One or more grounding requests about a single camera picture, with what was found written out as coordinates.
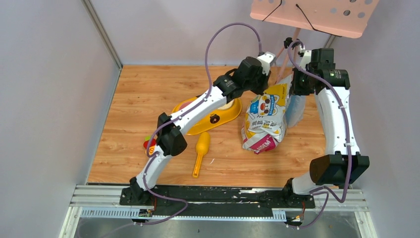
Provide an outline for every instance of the wooden tabletop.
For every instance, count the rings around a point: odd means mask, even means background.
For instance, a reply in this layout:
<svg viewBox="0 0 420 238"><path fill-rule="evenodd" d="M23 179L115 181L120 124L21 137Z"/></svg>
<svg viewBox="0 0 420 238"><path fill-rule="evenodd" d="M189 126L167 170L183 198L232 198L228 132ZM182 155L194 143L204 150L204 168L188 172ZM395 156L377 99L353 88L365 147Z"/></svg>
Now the wooden tabletop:
<svg viewBox="0 0 420 238"><path fill-rule="evenodd" d="M211 66L212 80L232 68ZM169 115L178 103L207 88L203 66L124 66L88 182L128 183L148 160L143 142L156 129L158 116L162 112ZM210 150L203 158L199 178L192 177L199 136L185 136L188 148L171 159L157 183L283 187L289 178L307 172L310 161L323 155L325 148L313 96L307 97L304 119L287 130L277 148L259 155L242 149L241 144L245 110L254 97L244 93L237 119L209 131Z"/></svg>

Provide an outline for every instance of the gray wall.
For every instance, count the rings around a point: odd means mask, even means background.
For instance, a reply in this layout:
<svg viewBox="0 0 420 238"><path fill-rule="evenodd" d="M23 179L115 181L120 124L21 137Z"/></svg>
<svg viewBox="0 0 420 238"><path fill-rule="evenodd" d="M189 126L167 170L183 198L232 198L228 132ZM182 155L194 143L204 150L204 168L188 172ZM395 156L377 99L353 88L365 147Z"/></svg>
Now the gray wall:
<svg viewBox="0 0 420 238"><path fill-rule="evenodd" d="M2 1L0 32L0 237L57 237L118 70L79 0Z"/></svg>
<svg viewBox="0 0 420 238"><path fill-rule="evenodd" d="M213 34L232 22L254 26L264 51L277 53L294 28L252 19L252 0L92 0L124 64L204 64ZM278 5L274 1L273 9ZM309 48L324 45L324 33L302 30ZM213 42L209 63L237 65L258 53L254 33L243 26L224 30Z"/></svg>
<svg viewBox="0 0 420 238"><path fill-rule="evenodd" d="M337 39L351 76L353 128L370 168L363 189L381 238L419 237L420 80L418 0L381 0L359 39Z"/></svg>

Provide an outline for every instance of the pet food bag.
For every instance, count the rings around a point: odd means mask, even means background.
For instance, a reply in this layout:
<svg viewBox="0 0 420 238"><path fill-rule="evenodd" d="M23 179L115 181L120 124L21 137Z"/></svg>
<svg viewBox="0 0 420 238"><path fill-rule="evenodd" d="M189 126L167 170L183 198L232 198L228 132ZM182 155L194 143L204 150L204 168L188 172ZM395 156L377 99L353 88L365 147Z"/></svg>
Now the pet food bag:
<svg viewBox="0 0 420 238"><path fill-rule="evenodd" d="M289 75L251 101L241 130L242 148L259 154L274 149L283 140L291 81L292 76Z"/></svg>

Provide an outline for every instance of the pink label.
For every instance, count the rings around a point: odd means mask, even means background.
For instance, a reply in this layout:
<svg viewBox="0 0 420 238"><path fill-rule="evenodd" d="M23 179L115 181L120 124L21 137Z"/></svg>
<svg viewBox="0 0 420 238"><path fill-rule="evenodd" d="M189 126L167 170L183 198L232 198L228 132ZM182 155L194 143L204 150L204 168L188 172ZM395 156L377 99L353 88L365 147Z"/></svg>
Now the pink label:
<svg viewBox="0 0 420 238"><path fill-rule="evenodd" d="M273 137L269 134L265 135L261 140L257 143L250 146L250 148L254 151L254 153L259 154L263 151L269 151L276 147Z"/></svg>

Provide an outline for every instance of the purple cable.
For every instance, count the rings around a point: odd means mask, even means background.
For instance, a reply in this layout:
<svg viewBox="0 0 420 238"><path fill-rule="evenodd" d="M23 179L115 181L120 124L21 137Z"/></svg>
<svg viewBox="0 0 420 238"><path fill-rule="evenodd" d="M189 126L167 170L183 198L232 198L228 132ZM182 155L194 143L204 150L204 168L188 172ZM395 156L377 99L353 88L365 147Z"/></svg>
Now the purple cable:
<svg viewBox="0 0 420 238"><path fill-rule="evenodd" d="M230 26L235 26L235 25L242 25L242 26L246 26L246 27L249 27L251 30L253 30L253 32L255 33L255 35L257 36L257 39L258 39L258 49L259 49L259 53L260 52L262 52L262 44L261 44L261 38L260 38L260 36L259 36L259 34L258 34L258 32L257 32L257 30L254 28L254 27L252 27L251 25L248 25L248 24L246 24L246 23L241 23L241 22L235 22L235 23L231 23L231 24L228 24L228 25L225 25L225 26L223 26L220 30L218 30L214 35L213 35L213 37L210 39L210 41L209 41L209 44L207 45L207 48L206 48L206 54L205 54L205 60L204 60L204 65L205 65L205 68L206 68L206 73L207 73L207 77L208 77L208 79L209 79L209 89L208 89L208 91L207 91L207 94L204 96L204 98L201 100L201 101L199 101L197 104L195 104L192 108L190 108L190 109L188 109L186 112L184 112L183 114L181 114L180 115L180 117L184 117L185 115L187 115L189 112L191 112L192 110L194 110L195 108L197 108L201 103L203 103L204 101L205 101L205 99L207 99L209 96L210 96L210 93L211 93L211 88L212 88L212 81L211 81L211 76L210 76L210 71L209 71L209 64L208 64L208 57L209 57L209 49L210 49L210 45L212 44L212 42L213 42L213 40L216 38L216 36L222 31L222 30L224 30L224 29L226 29L226 28L228 28L228 27L230 27ZM156 136L156 134L158 133L158 131L160 131L162 128L164 128L165 126L167 126L167 125L169 125L169 124L171 124L171 123L174 123L174 122L176 122L177 120L179 120L179 117L177 117L177 118L175 118L175 119L173 119L173 120L171 120L171 121L168 121L168 122L166 122L166 123L164 123L164 124L162 124L161 126L159 126L154 132L153 132L153 134L151 135L151 139L153 139L155 136ZM180 214L181 212L183 212L185 209L187 209L187 207L188 207L188 202L186 201L186 200L184 200L184 199L179 199L179 198L171 198L171 197L165 197L165 196L162 196L162 195L159 195L159 194L157 194L157 193L155 193L155 192L153 192L152 190L150 190L150 188L147 186L147 183L146 183L146 174L147 174L147 171L148 171L148 169L149 169L149 167L150 167L150 165L152 164L152 162L155 160L155 158L159 155L159 152L158 151L155 151L153 154L151 154L150 155L150 153L149 153L149 148L150 148L150 146L151 146L151 144L152 144L152 140L149 140L149 142L147 143L147 146L146 146L146 151L147 151L147 156L150 158L150 161L147 163L147 165L146 165L146 168L145 168L145 171L144 171L144 173L143 173L143 183L144 183L144 185L145 185L145 188L147 189L147 191L149 192L149 193L151 193L151 194L153 194L154 196L156 196L156 197L158 197L158 198L162 198L162 199L167 199L167 200L171 200L171 201L178 201L178 202L183 202L183 203L185 203L185 206L181 209L181 210L179 210L178 212L176 212L175 214L173 214L173 215L171 215L171 216L169 216L169 217L167 217L167 218L164 218L164 219L162 219L162 220L159 220L159 221L156 221L156 222L149 222L149 223L142 223L143 225L155 225L155 224L159 224L159 223L162 223L162 222L165 222L165 221L167 221L167 220L169 220L169 219L171 219L171 218L173 218L173 217L175 217L175 216L177 216L178 214Z"/></svg>
<svg viewBox="0 0 420 238"><path fill-rule="evenodd" d="M295 68L297 68L300 72L302 72L302 73L304 73L304 74L306 74L306 75L308 75L310 77L313 77L313 78L321 81L322 83L324 83L331 90L331 92L334 94L334 97L337 99L337 102L338 102L338 105L339 105L339 107L341 109L341 112L343 113L344 126L345 126L345 130L346 130L346 143L350 143L350 125L349 125L349 118L347 117L347 113L346 113L345 108L343 107L344 105L343 105L343 102L341 101L340 96L338 95L337 91L335 91L334 87L330 83L328 83L325 79L323 79L323 78L321 78L321 77L319 77L319 76L317 76L317 75L315 75L313 73L310 73L310 72L302 69L296 62L293 61L293 55L292 55L292 50L291 50L292 47L291 46L294 45L295 43L301 44L302 47L304 46L303 42L300 41L300 40L296 40L296 41L292 42L289 45L289 47L287 48L287 55L289 56L290 62L292 62L293 66ZM343 196L341 198L339 198L337 196L337 194L335 194L335 192L333 192L327 186L318 187L318 188L315 188L315 189L312 189L311 191L309 191L309 193L311 193L314 196L315 195L321 195L321 194L327 194L327 197L325 199L324 205L322 206L322 208L321 208L320 212L318 213L318 215L316 216L316 218L312 222L310 222L309 224L307 224L305 226L299 227L300 229L304 229L304 228L308 228L308 227L312 226L321 217L321 214L323 213L323 211L324 211L324 209L325 209L325 207L327 205L328 196L329 196L328 192L327 191L319 192L319 193L315 193L315 192L318 192L318 191L320 191L322 189L326 189L326 190L328 190L334 196L334 198L338 202L343 203L346 200L347 189L348 189L349 183L350 183L350 174L351 174L351 171L352 171L352 151L351 151L351 146L350 145L347 145L346 147L347 147L347 154L348 154L348 166L347 166L346 179L344 181Z"/></svg>

